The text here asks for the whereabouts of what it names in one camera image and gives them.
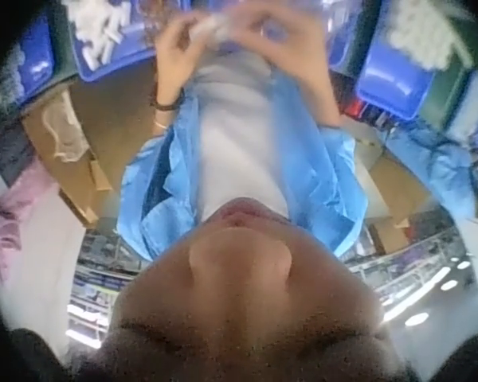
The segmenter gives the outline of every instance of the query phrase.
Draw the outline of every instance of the black bracelet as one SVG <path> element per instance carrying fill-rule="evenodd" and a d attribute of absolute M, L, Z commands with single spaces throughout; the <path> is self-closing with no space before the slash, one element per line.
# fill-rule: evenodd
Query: black bracelet
<path fill-rule="evenodd" d="M 151 106 L 158 111 L 175 111 L 181 107 L 182 102 L 184 102 L 184 89 L 181 89 L 177 99 L 171 105 L 162 105 L 158 103 L 155 92 L 151 94 Z"/>

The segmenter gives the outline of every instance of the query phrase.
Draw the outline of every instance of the pink cloth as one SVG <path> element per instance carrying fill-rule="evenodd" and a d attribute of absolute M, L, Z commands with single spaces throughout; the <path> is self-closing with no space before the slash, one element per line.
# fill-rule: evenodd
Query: pink cloth
<path fill-rule="evenodd" d="M 38 157 L 0 197 L 0 283 L 7 280 L 10 264 L 21 252 L 20 223 L 26 220 L 39 198 L 56 182 Z"/>

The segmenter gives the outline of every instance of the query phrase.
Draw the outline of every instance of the cardboard box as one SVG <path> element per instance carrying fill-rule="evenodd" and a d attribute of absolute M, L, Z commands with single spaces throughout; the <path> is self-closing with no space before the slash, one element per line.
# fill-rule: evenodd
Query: cardboard box
<path fill-rule="evenodd" d="M 400 162 L 384 153 L 370 169 L 370 175 L 386 202 L 394 224 L 418 212 L 430 197 L 430 192 Z"/>
<path fill-rule="evenodd" d="M 410 245 L 404 228 L 395 227 L 390 217 L 372 224 L 370 234 L 379 255 L 389 255 Z"/>
<path fill-rule="evenodd" d="M 86 151 L 77 162 L 63 162 L 55 158 L 55 140 L 42 122 L 44 106 L 67 86 L 58 86 L 36 100 L 22 117 L 22 124 L 46 170 L 57 181 L 61 195 L 85 227 L 93 227 L 99 220 L 109 182 L 99 172 L 92 153 Z"/>

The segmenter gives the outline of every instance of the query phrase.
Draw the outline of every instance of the bracelet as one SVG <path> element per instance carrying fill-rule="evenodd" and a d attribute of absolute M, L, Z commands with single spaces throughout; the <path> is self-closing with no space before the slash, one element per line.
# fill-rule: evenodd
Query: bracelet
<path fill-rule="evenodd" d="M 151 106 L 157 111 L 176 111 L 180 108 L 182 102 L 184 102 L 184 89 L 181 89 L 181 92 L 179 93 L 177 99 L 171 105 L 162 105 L 158 103 L 158 100 L 156 99 L 156 94 L 151 95 Z"/>
<path fill-rule="evenodd" d="M 168 127 L 167 127 L 167 126 L 165 126 L 165 125 L 159 123 L 159 122 L 156 121 L 156 120 L 154 121 L 154 125 L 156 125 L 157 127 L 163 129 L 164 131 L 168 130 Z"/>

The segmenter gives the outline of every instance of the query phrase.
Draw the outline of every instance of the blue collared shirt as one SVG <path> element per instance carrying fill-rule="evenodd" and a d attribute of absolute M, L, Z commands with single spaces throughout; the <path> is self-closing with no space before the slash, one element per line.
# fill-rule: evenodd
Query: blue collared shirt
<path fill-rule="evenodd" d="M 296 83 L 279 72 L 270 97 L 289 219 L 341 256 L 357 240 L 367 207 L 355 177 L 355 141 L 318 127 Z M 199 120 L 189 86 L 168 132 L 125 169 L 117 229 L 144 259 L 156 259 L 198 225 Z"/>

